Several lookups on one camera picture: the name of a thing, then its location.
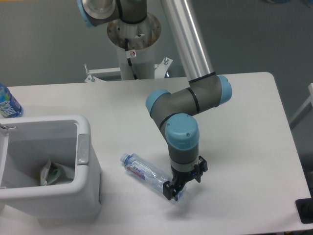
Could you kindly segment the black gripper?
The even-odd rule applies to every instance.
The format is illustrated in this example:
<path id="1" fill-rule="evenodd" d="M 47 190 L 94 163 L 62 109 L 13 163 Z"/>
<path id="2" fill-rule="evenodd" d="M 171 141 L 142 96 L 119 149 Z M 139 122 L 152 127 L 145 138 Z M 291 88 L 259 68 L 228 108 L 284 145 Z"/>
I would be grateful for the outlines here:
<path id="1" fill-rule="evenodd" d="M 166 181 L 163 183 L 163 195 L 167 200 L 174 199 L 179 200 L 180 192 L 184 188 L 185 184 L 189 181 L 196 180 L 198 183 L 201 182 L 201 177 L 208 170 L 207 161 L 199 156 L 195 162 L 188 165 L 187 171 L 176 170 L 171 166 L 173 180 Z"/>

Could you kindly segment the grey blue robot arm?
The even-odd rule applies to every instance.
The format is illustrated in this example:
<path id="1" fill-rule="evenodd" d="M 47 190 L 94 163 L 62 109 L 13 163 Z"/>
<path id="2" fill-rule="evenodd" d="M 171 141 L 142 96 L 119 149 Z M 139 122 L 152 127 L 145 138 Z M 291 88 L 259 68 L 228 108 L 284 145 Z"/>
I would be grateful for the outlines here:
<path id="1" fill-rule="evenodd" d="M 154 47 L 161 35 L 159 20 L 144 0 L 80 0 L 86 25 L 107 24 L 107 35 L 117 49 L 122 80 L 155 77 Z M 210 64 L 193 6 L 189 0 L 163 0 L 189 86 L 175 93 L 152 92 L 146 108 L 168 145 L 172 180 L 164 182 L 163 195 L 177 199 L 189 181 L 200 181 L 207 162 L 199 155 L 200 132 L 194 115 L 217 107 L 232 97 L 224 76 Z"/>

